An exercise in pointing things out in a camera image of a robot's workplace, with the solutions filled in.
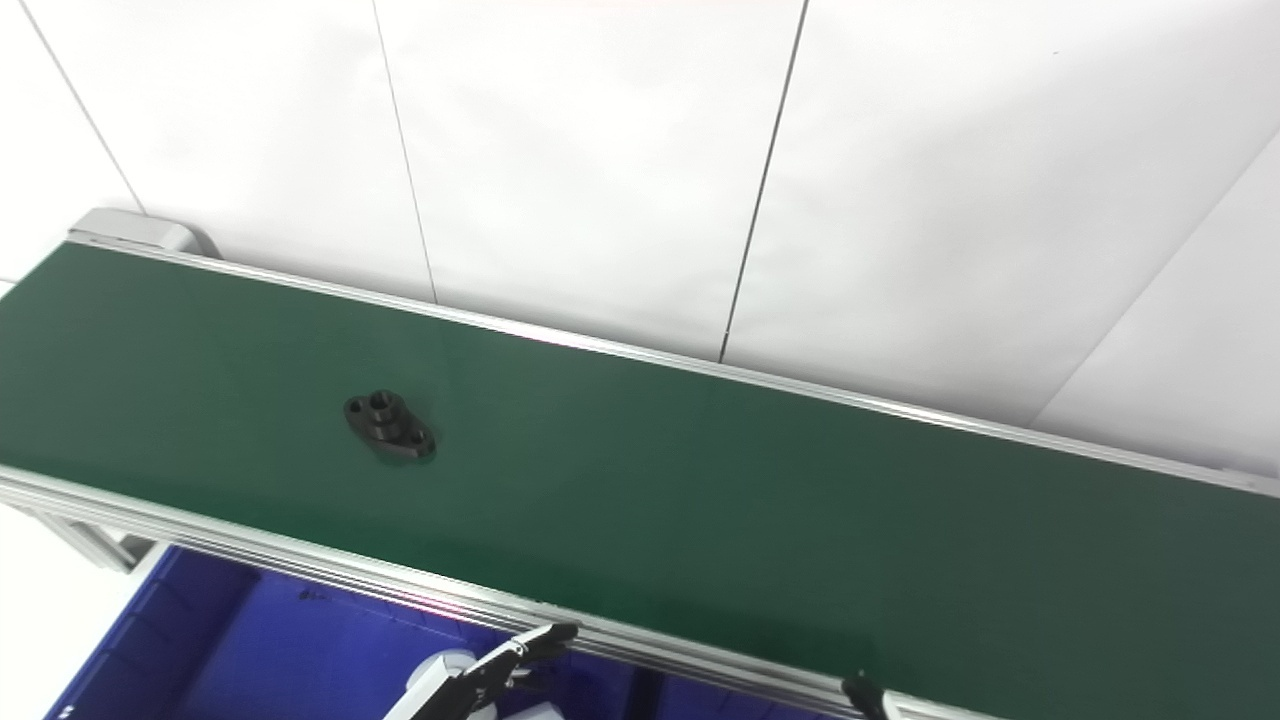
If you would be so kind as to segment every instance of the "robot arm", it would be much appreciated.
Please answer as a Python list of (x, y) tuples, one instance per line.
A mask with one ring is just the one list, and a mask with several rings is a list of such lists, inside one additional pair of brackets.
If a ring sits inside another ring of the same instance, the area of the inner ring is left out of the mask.
[(557, 623), (534, 628), (502, 643), (458, 675), (443, 657), (396, 702), (383, 720), (466, 720), (515, 684), (521, 669), (567, 650), (577, 625)]

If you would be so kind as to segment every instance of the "white wall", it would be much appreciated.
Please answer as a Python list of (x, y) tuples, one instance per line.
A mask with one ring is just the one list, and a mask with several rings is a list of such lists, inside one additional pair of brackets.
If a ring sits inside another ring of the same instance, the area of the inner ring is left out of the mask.
[(1097, 369), (1277, 302), (1231, 282), (1274, 202), (1197, 231), (1280, 128), (1274, 0), (812, 0), (736, 307), (801, 0), (26, 1), (92, 124), (3, 5), (0, 278), (136, 192), (237, 261), (703, 357), (733, 309), (728, 363), (1275, 464), (1266, 323), (1160, 359), (1219, 398), (1179, 432)]
[(138, 206), (12, 0), (0, 1), (0, 281), (15, 281), (87, 208)]

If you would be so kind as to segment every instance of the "metal bracket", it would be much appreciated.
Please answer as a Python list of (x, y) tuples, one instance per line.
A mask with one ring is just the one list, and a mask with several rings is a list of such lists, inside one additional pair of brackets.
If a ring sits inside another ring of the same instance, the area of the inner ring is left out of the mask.
[(131, 573), (155, 546), (155, 541), (137, 536), (124, 536), (120, 542), (116, 542), (97, 525), (69, 520), (42, 510), (22, 507), (19, 510), (40, 520), (55, 536), (63, 538), (67, 544), (83, 555), (86, 560), (105, 570)]
[(202, 233), (174, 223), (115, 208), (95, 208), (72, 225), (68, 240), (123, 242), (218, 258), (218, 251)]

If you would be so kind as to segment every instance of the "blue container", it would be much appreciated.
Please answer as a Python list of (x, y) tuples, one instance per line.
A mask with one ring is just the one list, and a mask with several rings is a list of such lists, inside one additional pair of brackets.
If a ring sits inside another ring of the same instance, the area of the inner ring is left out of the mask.
[[(170, 548), (46, 720), (380, 720), (417, 665), (509, 634)], [(567, 720), (814, 720), (684, 678), (570, 652), (513, 691)]]

